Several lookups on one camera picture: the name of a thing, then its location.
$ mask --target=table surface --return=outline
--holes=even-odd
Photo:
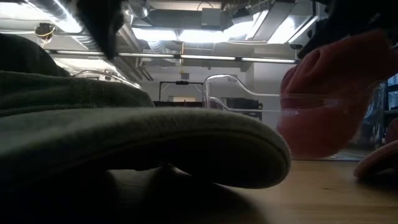
[[[398,175],[358,182],[355,165],[293,161],[283,183],[258,190],[211,184],[172,167],[77,170],[17,194],[0,222],[398,224]]]
[[[283,183],[259,190],[205,184],[171,170],[112,174],[124,198],[121,216],[140,222],[398,223],[397,182],[382,177],[377,184],[358,182],[355,165],[293,161]]]

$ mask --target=curved glass tube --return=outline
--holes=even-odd
[[[263,122],[286,140],[299,159],[360,160],[381,145],[384,85],[375,84],[347,98],[278,94],[278,85],[263,86],[271,93],[258,93],[232,75],[213,75],[203,84],[203,106]]]

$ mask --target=pink cloth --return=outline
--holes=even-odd
[[[344,148],[362,121],[373,89],[398,73],[398,54],[382,30],[309,53],[281,84],[278,132],[293,156],[322,158]],[[317,98],[291,95],[317,95]]]

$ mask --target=light fixture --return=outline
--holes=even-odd
[[[224,30],[223,34],[226,38],[232,37],[241,37],[250,32],[254,24],[254,21],[249,22],[241,22],[235,25],[232,25],[230,28]]]
[[[222,31],[184,30],[180,40],[189,43],[220,43],[228,41]]]
[[[35,10],[28,4],[0,2],[0,18],[45,21],[49,19],[49,16],[42,11]]]
[[[84,52],[74,50],[51,50],[51,55],[68,54],[76,56],[92,56],[102,55],[101,52]],[[146,54],[146,53],[119,53],[122,57],[142,57],[142,58],[184,58],[184,59],[199,59],[199,60],[224,60],[236,62],[261,62],[261,63],[297,63],[298,60],[292,59],[277,59],[277,58],[256,58],[256,57],[229,57],[229,56],[211,56],[211,55],[184,55],[184,54]]]
[[[292,17],[288,16],[267,41],[268,44],[284,44],[295,34],[295,23]]]
[[[174,58],[172,54],[119,53],[122,57]]]
[[[141,29],[132,28],[137,39],[146,41],[177,40],[174,30],[170,29]]]
[[[295,63],[296,60],[276,58],[242,58],[243,62]]]
[[[304,27],[302,27],[292,38],[288,40],[289,43],[295,41],[298,37],[300,37],[310,26],[318,20],[318,16],[314,16]]]
[[[203,60],[235,60],[235,57],[225,56],[207,56],[207,55],[181,55],[181,58],[186,59],[203,59]]]
[[[264,10],[262,12],[258,12],[255,15],[253,15],[253,21],[254,24],[252,25],[251,30],[248,32],[248,34],[246,35],[246,40],[253,38],[254,35],[257,33],[257,31],[259,30],[261,24],[264,22],[264,20],[266,19],[267,15],[268,15],[268,10]]]
[[[47,53],[52,54],[51,50],[46,50]],[[67,55],[92,55],[92,56],[103,56],[102,52],[89,52],[89,51],[78,51],[78,50],[58,50],[58,54],[67,54]]]
[[[56,62],[60,62],[71,68],[84,68],[96,70],[112,70],[116,71],[113,64],[105,62],[102,59],[81,59],[81,58],[57,58]]]

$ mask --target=ceiling duct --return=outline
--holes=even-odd
[[[35,8],[36,10],[42,11],[44,14],[49,15],[49,19],[57,27],[64,32],[68,33],[80,33],[83,31],[81,25],[74,18],[74,16],[68,12],[64,5],[58,0],[25,0],[27,4]],[[73,39],[78,41],[81,45],[86,47],[88,50],[97,50],[97,44],[94,39],[90,36],[71,36]]]
[[[150,6],[147,0],[129,0],[131,12],[134,17],[145,18],[149,14]]]
[[[149,48],[153,51],[153,53],[157,54],[167,54],[166,47],[161,40],[147,41]]]

